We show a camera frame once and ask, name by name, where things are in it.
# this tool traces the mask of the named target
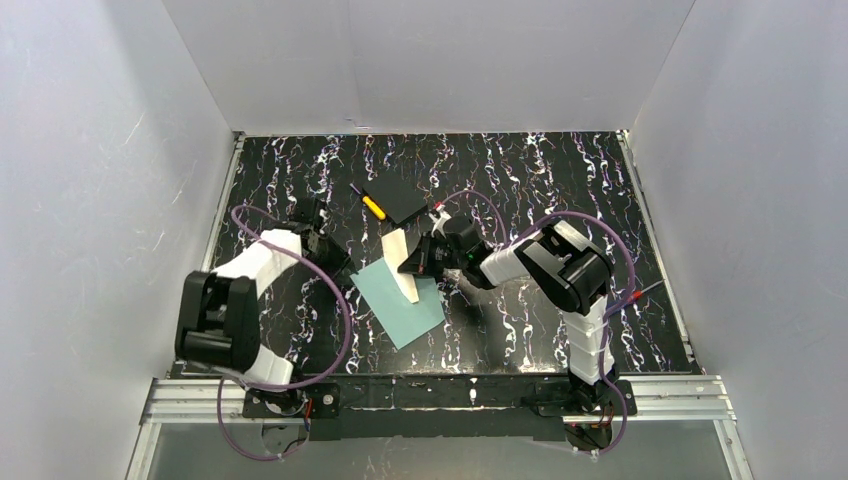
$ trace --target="black square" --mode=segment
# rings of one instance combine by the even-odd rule
[[[362,189],[384,212],[394,226],[403,227],[427,210],[421,192],[392,172],[383,172]]]

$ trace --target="screwdriver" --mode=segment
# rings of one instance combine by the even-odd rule
[[[360,191],[358,188],[356,188],[356,185],[354,185],[352,183],[350,184],[350,188],[354,192],[356,192],[357,195],[359,195],[359,198],[362,199],[362,203],[364,203],[365,206],[368,207],[369,210],[371,210],[371,213],[373,213],[374,216],[377,217],[378,220],[382,221],[382,220],[386,219],[386,212],[384,212],[383,209],[380,208],[379,205],[374,203],[374,200],[371,200],[371,197],[369,197],[368,195],[363,195],[362,191]]]

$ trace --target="gray floor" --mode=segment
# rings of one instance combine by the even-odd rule
[[[150,478],[306,479],[729,479],[711,421],[631,422],[626,440],[594,463],[563,444],[524,438],[373,438],[312,442],[283,463],[230,450],[217,425],[162,427]],[[257,425],[231,427],[239,443],[264,452]],[[285,445],[294,432],[266,437]]]

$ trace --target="floor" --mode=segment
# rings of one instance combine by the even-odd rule
[[[514,237],[533,219],[568,209],[590,213],[620,233],[634,255],[638,287],[661,279],[644,217],[634,195],[618,139],[603,133],[510,133],[471,135],[307,136],[248,138],[228,209],[243,203],[285,216],[295,197],[317,196],[329,204],[327,230],[363,267],[381,256],[381,226],[348,187],[391,170],[408,179],[433,204],[473,188],[498,206]],[[493,215],[477,200],[450,211],[479,219],[493,238]],[[260,227],[259,218],[251,218]],[[408,235],[428,229],[429,219]],[[608,238],[585,225],[590,239],[622,265]],[[213,265],[248,244],[225,216]],[[264,342],[306,373],[326,368],[341,344],[334,297],[305,268],[286,273],[265,295]],[[616,268],[614,290],[625,272]],[[530,281],[478,291],[459,276],[440,283],[447,321],[398,350],[355,290],[347,297],[354,314],[354,342],[337,373],[559,372],[568,366],[568,338],[560,315]],[[687,359],[669,297],[660,288],[612,321],[613,353],[624,372],[699,373]]]
[[[597,463],[572,454],[565,443],[528,437],[399,436],[310,442],[285,462],[254,462],[230,451],[217,428],[164,425],[150,478],[731,478],[711,421],[633,422],[615,453]],[[264,436],[256,425],[232,425],[230,430],[252,452],[277,452],[296,438],[291,428]]]

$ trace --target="yellow screwdriver handle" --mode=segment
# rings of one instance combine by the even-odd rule
[[[374,200],[371,200],[371,197],[362,197],[362,203],[364,203],[368,209],[371,210],[371,213],[373,213],[379,220],[382,221],[386,219],[386,212],[374,203]]]

